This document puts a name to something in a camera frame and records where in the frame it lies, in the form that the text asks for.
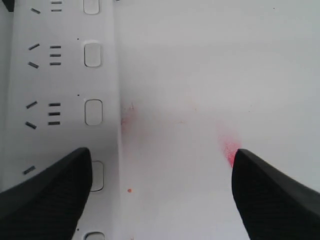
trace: white power strip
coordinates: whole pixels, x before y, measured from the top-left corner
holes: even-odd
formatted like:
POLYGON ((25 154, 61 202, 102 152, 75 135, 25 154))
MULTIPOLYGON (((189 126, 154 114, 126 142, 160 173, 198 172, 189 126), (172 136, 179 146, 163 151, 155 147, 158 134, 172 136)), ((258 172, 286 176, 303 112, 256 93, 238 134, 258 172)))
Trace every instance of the white power strip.
POLYGON ((117 219, 120 98, 113 4, 16 0, 14 9, 3 189, 89 148, 96 161, 94 186, 74 239, 90 233, 112 239, 117 219))

